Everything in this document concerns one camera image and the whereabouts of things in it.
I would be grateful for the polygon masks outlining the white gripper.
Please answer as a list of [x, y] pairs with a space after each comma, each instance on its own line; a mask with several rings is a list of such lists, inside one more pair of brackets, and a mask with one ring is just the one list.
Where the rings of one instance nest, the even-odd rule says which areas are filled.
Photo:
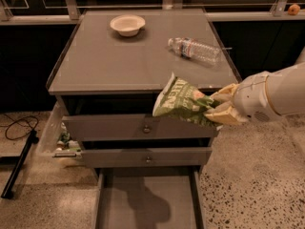
[[206, 111], [212, 122], [239, 125], [249, 121], [277, 121], [281, 116], [274, 110], [267, 95], [268, 72], [251, 75], [239, 85], [230, 84], [213, 93], [213, 100], [224, 102]]

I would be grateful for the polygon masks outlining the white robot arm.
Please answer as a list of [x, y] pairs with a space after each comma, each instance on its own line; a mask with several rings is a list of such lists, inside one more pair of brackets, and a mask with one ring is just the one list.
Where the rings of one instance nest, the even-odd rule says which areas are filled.
[[220, 102], [204, 115], [210, 121], [238, 125], [248, 121], [278, 121], [283, 116], [305, 113], [305, 48], [293, 66], [274, 73], [248, 76], [212, 94]]

